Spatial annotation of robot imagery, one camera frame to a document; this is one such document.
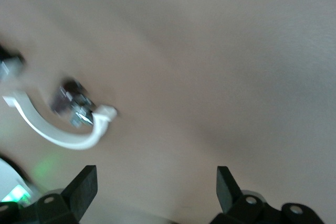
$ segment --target white wall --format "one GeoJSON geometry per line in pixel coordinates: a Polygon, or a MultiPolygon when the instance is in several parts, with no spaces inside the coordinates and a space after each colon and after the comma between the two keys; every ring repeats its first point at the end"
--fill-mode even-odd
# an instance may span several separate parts
{"type": "Polygon", "coordinates": [[[0,34],[28,61],[1,94],[38,89],[42,108],[71,74],[120,111],[105,141],[73,152],[2,102],[1,146],[48,189],[97,164],[96,223],[127,207],[209,223],[217,165],[334,223],[335,13],[336,0],[0,0],[0,34]]]}

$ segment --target green led light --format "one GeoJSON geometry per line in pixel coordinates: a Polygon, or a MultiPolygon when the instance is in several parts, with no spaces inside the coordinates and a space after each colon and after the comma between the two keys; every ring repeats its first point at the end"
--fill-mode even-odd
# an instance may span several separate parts
{"type": "Polygon", "coordinates": [[[22,201],[22,202],[24,202],[25,204],[30,204],[30,200],[29,200],[29,197],[27,197],[26,195],[24,195],[22,198],[21,198],[21,200],[20,201],[22,201]]]}
{"type": "Polygon", "coordinates": [[[11,198],[10,195],[7,195],[7,196],[2,200],[2,202],[5,202],[5,201],[13,201],[13,199],[11,198]]]}
{"type": "Polygon", "coordinates": [[[2,200],[19,202],[21,199],[27,200],[30,198],[30,194],[21,186],[17,185],[14,189],[2,200]]]}

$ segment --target screw hole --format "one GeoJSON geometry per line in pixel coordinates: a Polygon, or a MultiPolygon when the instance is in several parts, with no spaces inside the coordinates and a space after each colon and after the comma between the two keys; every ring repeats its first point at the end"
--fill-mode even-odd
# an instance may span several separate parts
{"type": "Polygon", "coordinates": [[[293,206],[290,207],[290,210],[291,210],[294,214],[297,214],[297,215],[301,215],[301,214],[303,214],[303,211],[302,211],[301,207],[299,207],[299,206],[295,206],[295,205],[293,205],[293,206]]]}
{"type": "Polygon", "coordinates": [[[48,204],[48,203],[50,203],[50,202],[52,202],[52,201],[54,201],[54,198],[53,198],[53,197],[48,197],[48,198],[46,198],[46,199],[44,200],[44,203],[45,203],[45,204],[48,204]]]}
{"type": "Polygon", "coordinates": [[[251,205],[255,205],[257,203],[257,200],[254,197],[249,196],[246,198],[246,202],[251,205]]]}
{"type": "Polygon", "coordinates": [[[0,206],[0,212],[6,211],[8,208],[9,208],[8,205],[0,206]]]}

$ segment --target metal screw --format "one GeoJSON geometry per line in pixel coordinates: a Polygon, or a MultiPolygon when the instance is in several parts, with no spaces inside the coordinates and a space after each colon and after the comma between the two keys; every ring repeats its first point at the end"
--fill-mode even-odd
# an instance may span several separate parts
{"type": "Polygon", "coordinates": [[[251,205],[255,205],[257,203],[257,200],[254,197],[251,197],[251,196],[247,197],[246,201],[247,201],[247,203],[249,203],[251,205]]]}
{"type": "Polygon", "coordinates": [[[48,203],[50,203],[50,202],[52,202],[52,201],[54,201],[54,198],[53,198],[53,197],[48,197],[48,198],[46,198],[46,199],[44,200],[44,203],[45,203],[45,204],[48,204],[48,203]]]}
{"type": "Polygon", "coordinates": [[[7,205],[0,206],[0,212],[6,211],[9,207],[7,205]]]}
{"type": "Polygon", "coordinates": [[[303,214],[303,211],[302,211],[301,207],[299,207],[299,206],[295,206],[295,205],[293,205],[293,206],[290,207],[290,210],[291,210],[294,214],[297,214],[297,215],[301,215],[301,214],[303,214]]]}

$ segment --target white ceiling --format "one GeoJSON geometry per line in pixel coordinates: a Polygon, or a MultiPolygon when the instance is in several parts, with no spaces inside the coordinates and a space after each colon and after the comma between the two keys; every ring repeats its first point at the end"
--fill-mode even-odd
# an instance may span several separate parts
{"type": "Polygon", "coordinates": [[[0,101],[1,152],[45,190],[96,164],[86,223],[206,224],[216,166],[279,208],[336,215],[336,0],[0,0],[0,39],[44,115],[64,76],[120,115],[94,148],[37,135],[0,101]]]}

